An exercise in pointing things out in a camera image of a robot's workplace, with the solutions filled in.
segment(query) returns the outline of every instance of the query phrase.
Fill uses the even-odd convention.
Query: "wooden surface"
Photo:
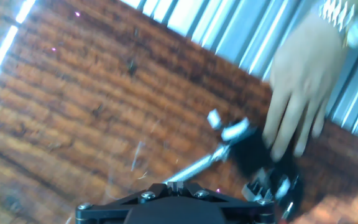
[[[0,68],[0,223],[73,223],[79,203],[170,177],[216,147],[215,108],[263,126],[267,85],[129,6],[37,1],[19,25],[21,4],[0,0],[0,44],[19,26]],[[299,163],[296,222],[358,223],[358,138],[327,122]],[[246,182],[230,164],[195,181],[238,198]]]

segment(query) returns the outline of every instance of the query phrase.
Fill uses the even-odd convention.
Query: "hand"
[[[277,50],[271,69],[273,97],[264,138],[273,144],[272,159],[284,155],[295,134],[295,156],[305,150],[310,129],[318,137],[330,94],[346,57],[339,32],[309,14]]]

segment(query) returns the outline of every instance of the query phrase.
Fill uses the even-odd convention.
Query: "metal watch band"
[[[319,6],[319,17],[332,24],[339,32],[346,30],[354,17],[355,5],[348,6],[347,1],[325,0]]]

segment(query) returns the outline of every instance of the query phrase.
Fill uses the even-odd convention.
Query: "bolt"
[[[256,202],[258,202],[260,205],[267,205],[269,203],[272,203],[272,201],[269,199],[259,199]]]
[[[194,194],[194,197],[196,198],[205,198],[209,195],[208,191],[206,190],[199,190]]]
[[[86,203],[84,203],[84,204],[78,206],[78,209],[80,209],[80,210],[85,210],[85,209],[88,209],[88,208],[90,208],[90,207],[92,207],[92,206],[93,206],[92,204],[86,202]]]
[[[143,192],[142,198],[147,199],[147,200],[153,199],[153,198],[155,198],[155,193],[153,193],[151,191]]]

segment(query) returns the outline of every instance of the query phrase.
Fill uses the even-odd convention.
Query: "corrugated metal wall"
[[[275,50],[314,0],[123,1],[266,80]],[[358,135],[358,50],[349,52],[326,115]]]

